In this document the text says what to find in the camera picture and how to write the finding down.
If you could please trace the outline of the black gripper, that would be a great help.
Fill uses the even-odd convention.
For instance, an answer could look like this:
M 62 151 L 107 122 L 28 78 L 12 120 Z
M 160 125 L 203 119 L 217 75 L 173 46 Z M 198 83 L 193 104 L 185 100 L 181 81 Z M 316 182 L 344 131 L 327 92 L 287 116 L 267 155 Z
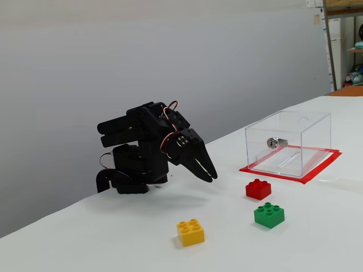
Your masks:
M 169 162 L 183 165 L 203 181 L 212 182 L 218 177 L 203 140 L 193 129 L 172 135 L 166 142 L 166 156 Z

